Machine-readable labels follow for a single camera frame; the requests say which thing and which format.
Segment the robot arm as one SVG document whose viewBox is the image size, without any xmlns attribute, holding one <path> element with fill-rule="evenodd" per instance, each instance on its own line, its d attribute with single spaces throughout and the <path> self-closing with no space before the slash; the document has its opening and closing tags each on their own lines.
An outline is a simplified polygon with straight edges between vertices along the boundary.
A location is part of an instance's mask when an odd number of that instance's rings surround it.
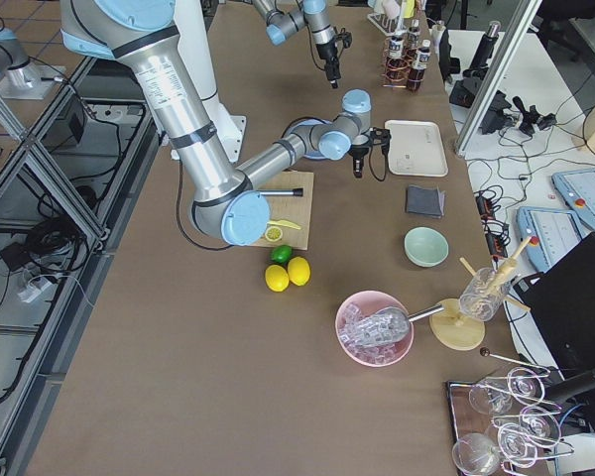
<svg viewBox="0 0 595 476">
<path fill-rule="evenodd" d="M 247 246 L 271 217 L 258 188 L 305 155 L 340 160 L 370 128 L 371 101 L 348 91 L 330 123 L 296 126 L 234 166 L 206 106 L 212 81 L 205 21 L 197 1 L 63 1 L 61 33 L 71 51 L 128 66 L 195 185 L 189 219 L 205 235 Z"/>
<path fill-rule="evenodd" d="M 298 1 L 290 11 L 284 12 L 275 1 L 253 0 L 251 4 L 266 24 L 266 33 L 274 46 L 307 28 L 314 41 L 318 57 L 324 60 L 323 70 L 332 88 L 341 78 L 336 32 L 330 22 L 327 3 L 319 0 Z"/>
</svg>

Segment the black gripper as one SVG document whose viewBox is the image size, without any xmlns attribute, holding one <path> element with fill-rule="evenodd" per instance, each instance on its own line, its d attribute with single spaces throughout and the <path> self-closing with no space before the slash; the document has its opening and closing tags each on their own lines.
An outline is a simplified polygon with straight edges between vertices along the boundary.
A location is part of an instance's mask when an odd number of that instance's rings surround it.
<svg viewBox="0 0 595 476">
<path fill-rule="evenodd" d="M 335 42 L 327 42 L 325 44 L 316 45 L 318 56 L 324 60 L 324 71 L 326 79 L 329 80 L 331 87 L 336 89 L 338 87 L 337 74 L 339 71 L 338 50 Z"/>
<path fill-rule="evenodd" d="M 366 134 L 361 134 L 356 137 L 349 149 L 349 155 L 353 159 L 353 176 L 356 178 L 362 177 L 364 174 L 365 161 L 364 158 L 371 151 L 370 138 Z"/>
</svg>

